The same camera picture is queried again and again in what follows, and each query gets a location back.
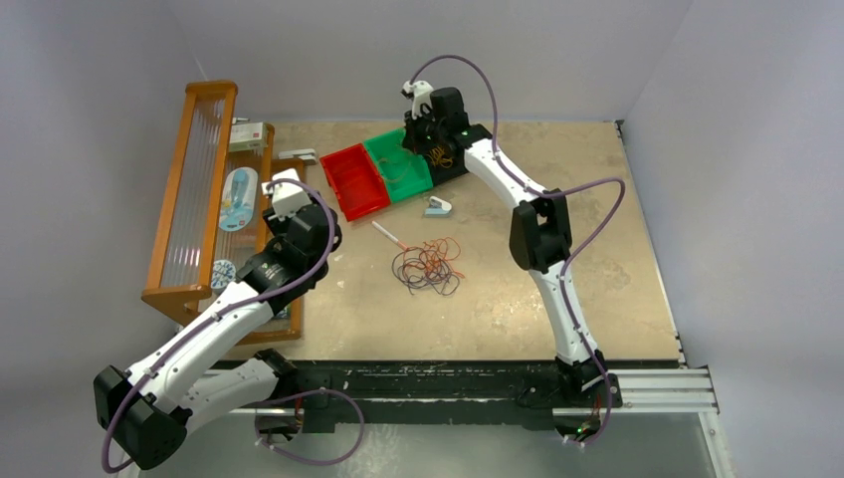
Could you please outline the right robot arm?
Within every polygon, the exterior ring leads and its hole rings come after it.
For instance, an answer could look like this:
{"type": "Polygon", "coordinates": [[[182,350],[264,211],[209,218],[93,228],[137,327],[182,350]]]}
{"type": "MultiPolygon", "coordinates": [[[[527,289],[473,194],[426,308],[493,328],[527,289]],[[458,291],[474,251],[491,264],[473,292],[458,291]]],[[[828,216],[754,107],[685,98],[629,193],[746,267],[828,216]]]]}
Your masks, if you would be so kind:
{"type": "Polygon", "coordinates": [[[404,147],[434,167],[450,160],[453,172],[477,176],[511,208],[510,253],[543,300],[553,332],[558,390],[570,404],[585,403],[604,380],[605,362],[582,317],[569,269],[572,233],[566,199],[560,190],[530,179],[500,151],[489,130],[470,122],[458,89],[416,81],[405,83],[402,94],[411,103],[404,115],[404,147]]]}

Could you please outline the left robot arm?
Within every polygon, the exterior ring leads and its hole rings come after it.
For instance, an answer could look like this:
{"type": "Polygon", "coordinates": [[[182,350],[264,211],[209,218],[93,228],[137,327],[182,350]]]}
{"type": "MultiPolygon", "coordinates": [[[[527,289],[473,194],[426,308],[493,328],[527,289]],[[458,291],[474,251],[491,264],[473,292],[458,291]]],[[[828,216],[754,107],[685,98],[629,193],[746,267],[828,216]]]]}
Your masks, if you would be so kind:
{"type": "Polygon", "coordinates": [[[283,407],[296,397],[294,371],[275,352],[259,352],[207,382],[203,373],[253,330],[312,290],[341,243],[335,212],[320,198],[264,214],[273,237],[248,259],[214,303],[155,352],[127,369],[106,366],[93,381],[105,431],[101,468],[154,468],[187,436],[241,405],[283,407]]]}

